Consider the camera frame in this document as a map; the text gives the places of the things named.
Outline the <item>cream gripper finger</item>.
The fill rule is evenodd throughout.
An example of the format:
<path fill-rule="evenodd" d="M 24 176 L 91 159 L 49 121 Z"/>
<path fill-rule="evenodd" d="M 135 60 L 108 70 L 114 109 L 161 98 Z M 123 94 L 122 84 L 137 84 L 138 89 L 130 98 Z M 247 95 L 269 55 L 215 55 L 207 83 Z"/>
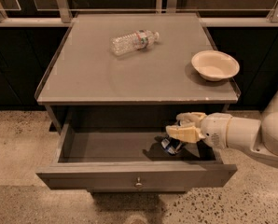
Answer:
<path fill-rule="evenodd" d="M 178 114 L 176 120 L 180 126 L 195 126 L 199 128 L 205 117 L 206 114 L 203 112 L 187 112 Z"/>
<path fill-rule="evenodd" d="M 200 128 L 193 125 L 190 126 L 179 126 L 171 125 L 166 127 L 166 133 L 173 139 L 179 140 L 185 143 L 197 143 L 204 139 L 205 136 L 202 134 Z"/>

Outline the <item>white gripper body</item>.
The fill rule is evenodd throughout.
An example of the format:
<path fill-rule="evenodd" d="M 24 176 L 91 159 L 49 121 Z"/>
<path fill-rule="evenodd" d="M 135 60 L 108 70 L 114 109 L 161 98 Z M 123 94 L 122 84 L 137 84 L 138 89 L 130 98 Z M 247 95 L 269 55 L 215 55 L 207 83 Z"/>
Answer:
<path fill-rule="evenodd" d="M 201 122 L 203 142 L 214 148 L 224 149 L 226 145 L 227 128 L 232 115 L 213 113 L 206 116 Z"/>

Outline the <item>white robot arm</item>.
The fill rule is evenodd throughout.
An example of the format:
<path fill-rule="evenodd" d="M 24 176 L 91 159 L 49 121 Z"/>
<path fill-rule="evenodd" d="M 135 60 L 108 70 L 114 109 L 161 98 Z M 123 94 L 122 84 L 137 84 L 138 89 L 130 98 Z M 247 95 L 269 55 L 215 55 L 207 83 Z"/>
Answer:
<path fill-rule="evenodd" d="M 262 120 L 234 117 L 228 113 L 180 113 L 168 125 L 162 148 L 176 155 L 186 144 L 203 141 L 216 149 L 236 149 L 251 159 L 278 168 L 278 112 Z"/>

